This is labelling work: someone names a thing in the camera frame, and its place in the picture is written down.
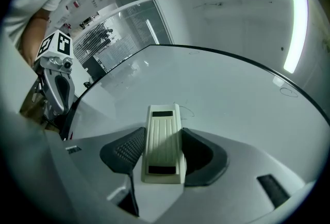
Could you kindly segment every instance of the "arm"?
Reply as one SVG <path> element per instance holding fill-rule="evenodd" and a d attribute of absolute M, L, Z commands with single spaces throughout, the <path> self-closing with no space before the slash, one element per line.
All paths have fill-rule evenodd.
<path fill-rule="evenodd" d="M 39 9 L 23 31 L 21 53 L 30 66 L 33 66 L 40 44 L 45 36 L 49 13 L 48 10 Z"/>

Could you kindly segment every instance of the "person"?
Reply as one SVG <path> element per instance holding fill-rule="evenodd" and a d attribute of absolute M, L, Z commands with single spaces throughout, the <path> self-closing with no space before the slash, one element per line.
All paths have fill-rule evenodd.
<path fill-rule="evenodd" d="M 45 37 L 50 12 L 61 0 L 12 0 L 3 27 L 23 58 L 32 67 Z"/>

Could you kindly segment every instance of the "black label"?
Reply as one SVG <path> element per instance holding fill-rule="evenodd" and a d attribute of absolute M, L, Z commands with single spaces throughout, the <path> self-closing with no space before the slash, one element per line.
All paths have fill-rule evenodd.
<path fill-rule="evenodd" d="M 70 55 L 70 44 L 71 40 L 64 34 L 58 34 L 58 42 L 57 42 L 57 51 L 60 53 L 64 53 L 66 55 Z"/>
<path fill-rule="evenodd" d="M 40 56 L 41 54 L 43 54 L 45 51 L 48 50 L 48 48 L 50 47 L 49 45 L 52 42 L 53 36 L 54 34 L 51 34 L 47 39 L 43 40 L 37 56 Z"/>

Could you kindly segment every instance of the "white plastic object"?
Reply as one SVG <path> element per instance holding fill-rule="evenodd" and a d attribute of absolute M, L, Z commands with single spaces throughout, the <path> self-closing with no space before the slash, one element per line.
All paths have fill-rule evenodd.
<path fill-rule="evenodd" d="M 48 35 L 41 42 L 35 61 L 40 57 L 74 58 L 72 39 L 60 30 Z"/>
<path fill-rule="evenodd" d="M 141 180 L 154 184 L 183 184 L 186 176 L 182 152 L 179 105 L 148 108 Z"/>

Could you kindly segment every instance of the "ceiling light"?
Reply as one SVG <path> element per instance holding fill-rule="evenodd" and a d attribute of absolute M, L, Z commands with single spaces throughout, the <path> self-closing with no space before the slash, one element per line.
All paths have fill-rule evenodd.
<path fill-rule="evenodd" d="M 146 24 L 148 25 L 148 28 L 149 28 L 149 30 L 150 30 L 150 32 L 151 32 L 151 35 L 153 36 L 153 38 L 154 38 L 154 40 L 155 40 L 155 43 L 156 43 L 156 44 L 159 44 L 159 41 L 158 41 L 158 39 L 157 39 L 157 36 L 156 36 L 156 34 L 155 34 L 155 31 L 154 31 L 153 27 L 152 27 L 151 24 L 150 24 L 150 21 L 149 21 L 149 20 L 146 20 Z"/>
<path fill-rule="evenodd" d="M 308 22 L 307 0 L 293 0 L 293 8 L 291 44 L 284 64 L 284 69 L 290 73 L 295 71 L 305 43 Z"/>

